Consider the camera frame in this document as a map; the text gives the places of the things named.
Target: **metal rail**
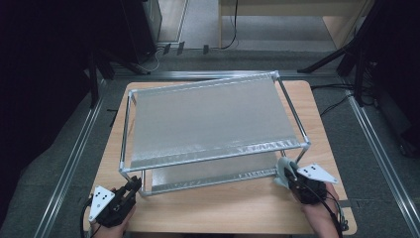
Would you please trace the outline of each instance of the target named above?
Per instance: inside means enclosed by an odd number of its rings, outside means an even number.
[[[107,83],[102,79],[100,83],[101,91],[104,91],[107,87]],[[96,106],[90,109],[83,127],[78,135],[75,145],[68,158],[67,164],[65,165],[64,171],[58,180],[55,190],[49,200],[46,211],[44,212],[43,218],[38,226],[38,229],[34,237],[45,238],[50,236],[50,232],[53,228],[56,216],[58,215],[59,209],[61,208],[64,197],[68,191],[68,187],[73,178],[74,172],[80,161],[81,154],[83,153],[86,142],[89,138],[92,127],[96,121],[99,110],[102,106],[103,97],[100,97]]]
[[[401,179],[395,171],[383,145],[370,124],[365,109],[359,106],[359,103],[354,97],[350,97],[349,102],[356,117],[358,118],[359,123],[361,124],[376,161],[379,164],[383,176],[385,177],[395,201],[401,210],[402,216],[404,217],[408,228],[410,229],[413,237],[420,237],[420,217],[413,200],[401,182]]]

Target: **person's left hand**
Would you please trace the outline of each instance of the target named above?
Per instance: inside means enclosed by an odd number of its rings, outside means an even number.
[[[126,218],[118,226],[113,226],[113,227],[108,228],[105,226],[101,226],[98,223],[91,224],[92,234],[96,232],[96,234],[93,237],[94,238],[121,238],[123,237],[124,231],[127,229],[129,225],[129,220],[133,216],[135,211],[136,211],[136,205],[133,206],[133,208],[127,214]]]

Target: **gray panel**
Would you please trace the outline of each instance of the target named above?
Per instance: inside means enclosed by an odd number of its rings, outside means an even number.
[[[270,73],[135,94],[132,169],[300,147]]]

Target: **floor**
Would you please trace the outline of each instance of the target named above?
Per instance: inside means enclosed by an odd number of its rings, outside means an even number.
[[[159,4],[162,44],[184,42],[186,49],[219,46],[217,1],[159,0]],[[226,47],[235,36],[235,17],[223,17],[222,26],[222,46]],[[328,52],[336,49],[321,17],[238,16],[236,33],[230,50]]]

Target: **gray carpet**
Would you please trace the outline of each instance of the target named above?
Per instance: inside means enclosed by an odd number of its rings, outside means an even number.
[[[327,54],[211,51],[210,54],[204,56],[199,51],[184,51],[180,56],[177,56],[176,52],[162,56],[159,53],[157,71],[298,69]],[[337,67],[338,62],[339,60],[333,61],[320,71],[331,71]],[[154,68],[156,65],[157,62],[151,60],[144,67]],[[118,108],[124,89],[129,82],[145,79],[121,67],[116,67],[116,72],[115,80],[107,81],[107,89],[102,92],[103,102],[97,120],[81,154],[49,237],[78,236],[81,207],[92,187],[115,115],[115,112],[108,109]],[[314,76],[304,77],[304,79],[311,85],[341,82],[337,76]],[[337,89],[317,89],[314,91],[314,96],[321,112],[342,100],[345,93]],[[88,95],[67,121],[54,144],[26,168],[10,204],[0,237],[33,237],[36,233],[57,180],[61,176],[89,113],[89,103]],[[369,108],[368,111],[378,127],[381,139],[388,146],[387,150],[393,157],[395,168],[404,178],[407,189],[412,192],[413,197],[419,197],[414,187],[418,184],[419,177],[415,175],[415,169],[409,170],[418,168],[419,160],[402,158],[396,152],[398,150],[397,146],[394,146],[396,142],[380,113],[375,108]],[[358,223],[358,232],[352,237],[412,237],[350,104],[348,102],[341,104],[325,114],[322,120]]]

